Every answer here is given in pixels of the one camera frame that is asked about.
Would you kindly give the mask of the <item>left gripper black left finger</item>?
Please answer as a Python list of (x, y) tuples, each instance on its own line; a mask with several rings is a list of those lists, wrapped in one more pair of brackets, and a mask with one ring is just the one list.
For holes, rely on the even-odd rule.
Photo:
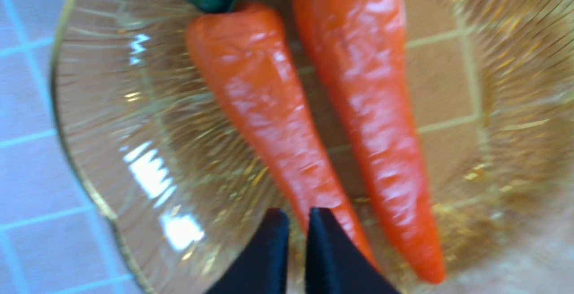
[(284, 294), (287, 289), (289, 219), (267, 210), (249, 243), (208, 294)]

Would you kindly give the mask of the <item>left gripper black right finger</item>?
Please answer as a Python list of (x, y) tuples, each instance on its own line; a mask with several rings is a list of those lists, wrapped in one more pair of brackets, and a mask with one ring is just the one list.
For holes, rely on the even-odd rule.
[(312, 208), (309, 222), (306, 293), (398, 293), (355, 247), (328, 208)]

